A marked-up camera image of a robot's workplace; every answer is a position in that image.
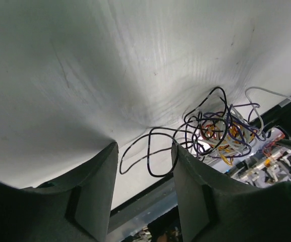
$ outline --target black wire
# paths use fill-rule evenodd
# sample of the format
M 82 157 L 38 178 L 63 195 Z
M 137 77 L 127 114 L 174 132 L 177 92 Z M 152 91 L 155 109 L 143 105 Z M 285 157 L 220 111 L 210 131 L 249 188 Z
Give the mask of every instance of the black wire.
M 272 130 L 270 130 L 267 134 L 266 134 L 266 138 L 269 139 L 272 135 Z
M 222 100 L 222 102 L 224 103 L 224 111 L 221 115 L 220 118 L 218 117 L 209 117 L 209 118 L 204 118 L 203 117 L 203 114 L 202 112 L 198 112 L 197 116 L 194 116 L 192 115 L 199 107 L 201 107 L 207 100 L 208 98 L 210 97 L 210 95 L 216 91 L 217 89 L 221 90 L 222 93 L 223 93 L 223 98 L 220 98 Z M 177 161 L 178 161 L 178 158 L 179 158 L 179 147 L 178 147 L 178 142 L 176 141 L 176 135 L 177 133 L 179 132 L 183 132 L 185 133 L 185 141 L 180 143 L 180 145 L 185 145 L 185 148 L 187 150 L 193 148 L 196 152 L 196 157 L 199 159 L 199 158 L 202 158 L 200 161 L 203 161 L 205 156 L 206 155 L 209 155 L 211 154 L 212 152 L 214 152 L 218 147 L 219 145 L 224 141 L 224 139 L 226 138 L 226 135 L 228 133 L 228 124 L 227 122 L 223 119 L 223 117 L 225 116 L 225 114 L 227 113 L 228 111 L 228 105 L 227 105 L 227 98 L 226 98 L 226 93 L 225 91 L 221 88 L 221 87 L 215 87 L 213 88 L 209 94 L 207 95 L 207 97 L 193 110 L 191 110 L 190 112 L 188 112 L 185 116 L 184 116 L 184 123 L 179 126 L 177 129 L 171 129 L 171 128 L 166 128 L 166 127 L 153 127 L 150 132 L 146 135 L 143 135 L 141 137 L 139 137 L 138 139 L 136 139 L 126 150 L 125 152 L 123 153 L 122 155 L 122 158 L 121 158 L 121 161 L 120 161 L 120 174 L 126 174 L 134 165 L 136 165 L 137 163 L 139 163 L 141 160 L 147 158 L 147 169 L 148 169 L 148 172 L 150 173 L 151 176 L 153 177 L 165 177 L 169 174 L 171 174 L 173 172 L 173 170 L 175 169 L 176 165 L 177 165 Z M 205 132 L 207 133 L 209 131 L 209 129 L 204 129 L 202 128 L 202 124 L 201 122 L 203 122 L 203 124 L 205 124 L 207 121 L 212 121 L 213 122 L 213 125 L 215 126 L 217 122 L 223 122 L 225 124 L 225 130 L 223 131 L 219 131 L 219 130 L 213 130 L 213 133 L 211 135 L 211 137 L 206 137 L 207 139 L 210 139 L 212 138 L 215 133 L 218 133 L 218 135 L 220 133 L 223 133 L 222 137 L 219 139 L 219 142 L 217 143 L 217 145 L 214 146 L 214 148 L 210 148 L 208 150 L 205 150 L 203 145 L 200 144 L 198 142 L 199 140 L 199 137 L 198 135 L 196 134 L 197 131 L 199 132 Z M 171 136 L 169 134 L 166 134 L 166 133 L 162 133 L 162 132 L 153 132 L 154 130 L 168 130 L 168 131 L 174 131 L 174 134 Z M 188 137 L 187 137 L 187 134 L 191 134 L 191 141 L 188 141 Z M 157 175 L 157 174 L 154 174 L 151 170 L 151 167 L 150 167 L 150 156 L 151 155 L 154 155 L 154 154 L 157 154 L 159 152 L 163 152 L 163 151 L 167 151 L 167 150 L 170 150 L 171 147 L 169 148 L 164 148 L 164 149 L 160 149 L 160 150 L 157 150 L 155 152 L 150 152 L 150 149 L 151 149 L 151 136 L 153 135 L 163 135 L 163 136 L 167 136 L 169 138 L 172 139 L 172 144 L 176 145 L 177 147 L 177 153 L 176 153 L 176 158 L 175 160 L 173 161 L 173 164 L 172 164 L 172 168 L 166 173 L 166 174 L 160 174 L 160 175 Z M 132 165 L 129 166 L 129 168 L 125 171 L 122 171 L 122 165 L 123 165 L 123 159 L 125 157 L 125 155 L 127 154 L 127 152 L 130 150 L 130 148 L 135 145 L 137 142 L 139 142 L 140 140 L 144 139 L 148 137 L 148 148 L 147 148 L 147 154 L 146 156 L 143 156 L 142 158 L 138 159 L 137 161 L 135 161 Z

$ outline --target white sheet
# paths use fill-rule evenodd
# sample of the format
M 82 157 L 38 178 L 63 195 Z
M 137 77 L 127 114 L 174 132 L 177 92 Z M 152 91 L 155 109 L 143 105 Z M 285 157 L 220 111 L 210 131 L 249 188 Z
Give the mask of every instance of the white sheet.
M 111 140 L 122 154 L 216 85 L 235 103 L 251 85 L 291 94 L 291 1 L 0 0 L 0 180 L 38 185 Z M 251 93 L 262 112 L 283 100 Z M 144 162 L 132 171 L 113 208 L 156 181 Z

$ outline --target orange component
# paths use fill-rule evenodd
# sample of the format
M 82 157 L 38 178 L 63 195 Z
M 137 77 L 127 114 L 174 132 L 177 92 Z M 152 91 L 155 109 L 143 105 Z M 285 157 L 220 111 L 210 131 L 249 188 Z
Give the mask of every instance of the orange component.
M 266 159 L 265 162 L 264 162 L 264 165 L 266 167 L 270 167 L 271 166 L 271 160 L 270 159 Z

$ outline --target cable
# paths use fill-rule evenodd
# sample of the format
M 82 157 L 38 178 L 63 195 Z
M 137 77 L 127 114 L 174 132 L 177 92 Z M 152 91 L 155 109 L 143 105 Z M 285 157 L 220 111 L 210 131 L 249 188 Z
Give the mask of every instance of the cable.
M 289 96 L 286 96 L 286 95 L 283 95 L 283 94 L 280 94 L 280 93 L 277 93 L 277 92 L 273 92 L 273 91 L 267 90 L 267 89 L 265 89 L 265 88 L 261 88 L 261 87 L 249 87 L 249 88 L 247 88 L 247 89 L 245 90 L 245 96 L 247 97 L 247 99 L 249 100 L 249 102 L 250 102 L 251 104 L 253 103 L 253 101 L 250 99 L 250 97 L 249 97 L 248 94 L 247 94 L 247 91 L 249 91 L 249 90 L 251 90 L 251 89 L 259 89 L 259 90 L 262 90 L 262 91 L 265 91 L 265 92 L 268 92 L 268 93 L 271 93 L 271 94 L 274 94 L 274 95 L 278 95 L 278 96 L 281 96 L 281 97 L 285 97 L 285 98 L 291 100 L 291 97 L 289 97 Z M 261 115 L 260 115 L 260 114 L 258 113 L 258 111 L 256 110 L 255 106 L 252 105 L 252 107 L 253 107 L 253 110 L 254 110 L 254 112 L 256 113 L 258 119 L 259 119 L 260 122 L 261 122 L 261 128 L 260 128 L 260 130 L 259 130 L 259 132 L 258 132 L 258 134 L 261 134 L 261 132 L 263 131 L 263 128 L 264 128 L 264 122 L 263 122 L 263 119 L 262 119 Z
M 203 101 L 190 112 L 186 113 L 183 117 L 183 124 L 177 129 L 166 127 L 153 127 L 148 134 L 142 135 L 136 139 L 123 153 L 120 161 L 120 174 L 127 173 L 133 166 L 139 163 L 143 159 L 147 159 L 147 169 L 153 177 L 164 177 L 173 172 L 176 167 L 179 158 L 178 143 L 192 153 L 199 162 L 205 162 L 209 164 L 217 159 L 222 159 L 227 165 L 232 166 L 234 158 L 244 157 L 252 152 L 252 148 L 257 144 L 257 141 L 265 141 L 266 135 L 263 132 L 264 123 L 257 111 L 260 107 L 258 103 L 253 103 L 247 95 L 247 91 L 250 89 L 260 89 L 275 95 L 283 96 L 291 100 L 291 97 L 269 91 L 260 87 L 250 87 L 245 90 L 245 95 L 249 101 L 246 104 L 239 104 L 230 106 L 227 103 L 226 93 L 221 87 L 213 88 L 209 94 L 203 99 Z M 222 97 L 219 97 L 223 104 L 223 111 L 217 112 L 205 112 L 203 113 L 200 108 L 202 105 L 216 92 L 221 91 Z M 237 110 L 239 107 L 251 106 L 252 110 L 248 115 L 248 119 L 245 119 Z M 252 113 L 255 112 L 257 117 L 261 121 L 261 128 L 250 125 L 249 121 Z M 160 132 L 173 132 L 173 134 L 167 134 Z M 176 145 L 177 153 L 176 158 L 172 163 L 171 169 L 166 174 L 154 174 L 150 166 L 150 156 L 167 151 L 171 149 L 171 146 L 151 152 L 151 138 L 155 135 L 166 136 L 172 139 L 172 144 Z M 125 171 L 123 171 L 123 160 L 127 152 L 140 140 L 148 139 L 147 154 L 130 165 Z
M 272 156 L 272 150 L 274 146 L 278 146 L 276 145 L 276 142 L 284 139 L 285 135 L 281 134 L 279 137 L 277 137 L 276 139 L 274 139 L 273 141 L 271 141 L 270 143 L 266 144 L 263 148 L 262 148 L 262 152 L 265 156 L 267 157 L 271 157 Z

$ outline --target wire bundle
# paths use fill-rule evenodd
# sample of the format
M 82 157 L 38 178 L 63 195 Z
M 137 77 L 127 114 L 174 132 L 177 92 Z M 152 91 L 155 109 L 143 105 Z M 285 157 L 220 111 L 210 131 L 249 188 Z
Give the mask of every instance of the wire bundle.
M 136 139 L 123 153 L 120 162 L 120 174 L 127 173 L 134 165 L 139 163 L 143 159 L 147 159 L 147 169 L 153 177 L 164 177 L 171 174 L 177 164 L 179 157 L 179 149 L 177 146 L 176 159 L 173 162 L 172 168 L 166 174 L 154 174 L 150 167 L 150 156 L 170 150 L 171 147 L 161 149 L 151 153 L 151 138 L 154 135 L 167 136 L 172 139 L 173 144 L 181 144 L 185 149 L 192 153 L 199 161 L 210 163 L 216 159 L 222 159 L 226 164 L 232 165 L 234 158 L 244 157 L 251 153 L 252 148 L 256 145 L 257 140 L 265 141 L 266 136 L 263 132 L 264 123 L 256 108 L 259 108 L 258 103 L 253 103 L 247 95 L 247 91 L 250 89 L 261 89 L 272 94 L 284 96 L 279 93 L 269 91 L 267 89 L 259 87 L 250 87 L 245 91 L 246 97 L 250 103 L 242 105 L 228 106 L 225 91 L 221 87 L 213 88 L 207 97 L 193 110 L 188 112 L 183 118 L 183 124 L 177 129 L 166 127 L 154 127 L 148 134 L 145 134 Z M 219 99 L 223 103 L 223 111 L 218 112 L 205 112 L 203 113 L 200 108 L 209 99 L 211 94 L 216 90 L 222 92 L 222 97 Z M 248 119 L 244 119 L 238 112 L 238 107 L 251 106 L 252 110 L 249 113 Z M 261 128 L 251 126 L 249 124 L 252 113 L 255 112 L 257 117 L 261 121 Z M 160 130 L 173 132 L 172 135 L 159 132 Z M 122 171 L 123 159 L 126 153 L 140 140 L 148 138 L 147 154 L 135 161 L 127 170 Z
M 266 144 L 263 149 L 262 149 L 262 152 L 263 154 L 266 156 L 266 157 L 271 157 L 272 156 L 272 150 L 273 150 L 273 147 L 274 146 L 277 146 L 276 145 L 276 142 L 281 140 L 281 139 L 284 139 L 285 138 L 285 135 L 284 134 L 281 134 L 279 137 L 277 137 L 275 140 L 271 141 L 270 143 Z

